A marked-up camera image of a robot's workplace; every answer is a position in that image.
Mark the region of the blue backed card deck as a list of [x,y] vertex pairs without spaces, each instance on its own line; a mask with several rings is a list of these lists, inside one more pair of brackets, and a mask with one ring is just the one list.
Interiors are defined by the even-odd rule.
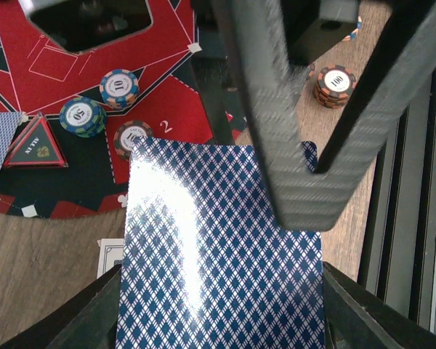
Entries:
[[117,348],[323,348],[320,234],[285,230],[250,145],[138,140]]

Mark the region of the green blue chip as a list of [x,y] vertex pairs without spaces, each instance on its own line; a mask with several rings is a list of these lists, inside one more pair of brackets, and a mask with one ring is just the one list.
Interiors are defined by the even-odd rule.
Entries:
[[75,97],[61,108],[59,122],[63,129],[82,138],[95,137],[105,130],[108,116],[94,100]]

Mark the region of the orange black chip stack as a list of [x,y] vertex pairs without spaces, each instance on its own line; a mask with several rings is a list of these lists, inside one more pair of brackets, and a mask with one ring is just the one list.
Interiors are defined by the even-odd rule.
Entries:
[[314,96],[325,108],[337,109],[345,106],[356,87],[355,74],[342,65],[328,65],[318,74]]

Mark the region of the black triangular dealer button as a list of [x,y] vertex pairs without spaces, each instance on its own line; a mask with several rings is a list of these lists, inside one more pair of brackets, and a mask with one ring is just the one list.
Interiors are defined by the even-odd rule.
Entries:
[[12,142],[3,167],[68,167],[54,132],[42,112],[38,112]]

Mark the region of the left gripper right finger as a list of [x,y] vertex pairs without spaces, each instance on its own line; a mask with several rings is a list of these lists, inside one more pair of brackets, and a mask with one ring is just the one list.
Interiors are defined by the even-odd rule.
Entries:
[[328,262],[324,312],[351,348],[436,348],[436,335],[400,315]]

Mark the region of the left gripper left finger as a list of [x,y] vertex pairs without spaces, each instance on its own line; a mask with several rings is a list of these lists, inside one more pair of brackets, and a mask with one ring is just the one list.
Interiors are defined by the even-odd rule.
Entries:
[[0,348],[114,348],[120,286],[121,266],[115,265]]

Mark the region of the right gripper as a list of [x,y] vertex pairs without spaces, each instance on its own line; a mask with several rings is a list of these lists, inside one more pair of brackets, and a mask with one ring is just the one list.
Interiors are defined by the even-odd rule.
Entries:
[[148,30],[153,24],[149,1],[20,1],[28,21],[57,46],[79,53]]

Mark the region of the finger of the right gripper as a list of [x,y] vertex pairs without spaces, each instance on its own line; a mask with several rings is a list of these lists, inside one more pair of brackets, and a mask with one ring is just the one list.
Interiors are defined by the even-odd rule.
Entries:
[[436,66],[436,1],[395,7],[318,160],[307,170],[296,120],[304,73],[288,63],[277,1],[214,1],[218,28],[278,223],[333,228]]

